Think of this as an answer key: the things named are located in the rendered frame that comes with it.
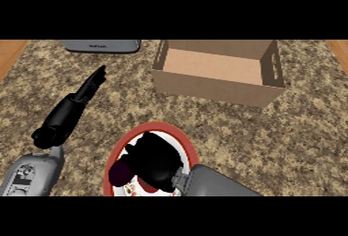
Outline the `dark grey appliance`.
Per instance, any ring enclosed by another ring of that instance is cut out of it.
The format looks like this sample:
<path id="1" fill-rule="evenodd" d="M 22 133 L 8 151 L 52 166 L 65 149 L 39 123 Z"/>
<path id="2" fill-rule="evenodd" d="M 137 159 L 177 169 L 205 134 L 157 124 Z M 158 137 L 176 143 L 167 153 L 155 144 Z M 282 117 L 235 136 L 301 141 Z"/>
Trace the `dark grey appliance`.
<path id="1" fill-rule="evenodd" d="M 136 53 L 140 40 L 62 40 L 65 49 L 74 53 Z"/>

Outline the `red tomato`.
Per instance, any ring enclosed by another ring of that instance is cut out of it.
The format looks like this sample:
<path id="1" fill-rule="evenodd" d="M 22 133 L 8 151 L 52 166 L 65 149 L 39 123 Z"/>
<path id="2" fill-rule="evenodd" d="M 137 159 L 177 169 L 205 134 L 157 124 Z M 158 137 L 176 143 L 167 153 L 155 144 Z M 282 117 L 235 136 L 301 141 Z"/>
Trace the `red tomato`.
<path id="1" fill-rule="evenodd" d="M 137 177 L 137 182 L 139 182 L 139 184 L 140 184 L 143 190 L 145 190 L 148 193 L 154 194 L 154 193 L 158 192 L 160 189 L 157 189 L 155 187 L 152 187 L 152 186 L 145 182 L 145 180 L 143 180 L 140 177 Z"/>

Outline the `brown cardboard box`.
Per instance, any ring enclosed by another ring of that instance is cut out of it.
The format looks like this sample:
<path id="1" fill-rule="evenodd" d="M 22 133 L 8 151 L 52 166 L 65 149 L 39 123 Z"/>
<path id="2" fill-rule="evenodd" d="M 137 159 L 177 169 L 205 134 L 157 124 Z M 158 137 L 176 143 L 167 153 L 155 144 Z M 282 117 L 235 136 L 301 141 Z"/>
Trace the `brown cardboard box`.
<path id="1" fill-rule="evenodd" d="M 260 108 L 286 91 L 276 40 L 163 40 L 151 74 L 163 92 Z"/>

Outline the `red-rimmed white plate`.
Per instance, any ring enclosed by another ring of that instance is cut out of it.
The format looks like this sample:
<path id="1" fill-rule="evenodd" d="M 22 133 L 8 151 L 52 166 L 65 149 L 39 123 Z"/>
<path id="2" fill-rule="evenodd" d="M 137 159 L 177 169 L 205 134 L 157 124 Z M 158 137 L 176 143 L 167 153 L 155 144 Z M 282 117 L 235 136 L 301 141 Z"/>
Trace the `red-rimmed white plate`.
<path id="1" fill-rule="evenodd" d="M 182 160 L 183 160 L 183 173 L 189 173 L 193 166 L 199 163 L 199 156 L 195 146 L 189 140 L 188 135 L 173 124 L 164 122 L 149 122 L 137 125 L 118 140 L 114 151 L 109 156 L 104 174 L 104 195 L 105 196 L 179 196 L 182 193 L 179 190 L 173 194 L 167 194 L 164 191 L 158 190 L 157 193 L 148 193 L 139 182 L 137 177 L 130 181 L 130 184 L 124 187 L 114 187 L 109 182 L 109 169 L 120 159 L 121 155 L 127 153 L 124 146 L 127 144 L 135 144 L 137 139 L 142 137 L 145 132 L 155 133 L 177 149 Z"/>

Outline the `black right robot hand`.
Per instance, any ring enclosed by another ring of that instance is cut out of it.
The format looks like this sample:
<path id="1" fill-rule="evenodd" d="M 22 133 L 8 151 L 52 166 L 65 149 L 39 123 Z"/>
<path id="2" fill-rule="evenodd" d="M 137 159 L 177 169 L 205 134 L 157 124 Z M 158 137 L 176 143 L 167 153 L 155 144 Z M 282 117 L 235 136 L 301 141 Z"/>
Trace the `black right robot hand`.
<path id="1" fill-rule="evenodd" d="M 111 184 L 121 187 L 137 175 L 154 188 L 173 193 L 173 177 L 183 166 L 177 149 L 158 135 L 145 132 L 136 145 L 126 145 L 126 150 L 109 169 Z"/>

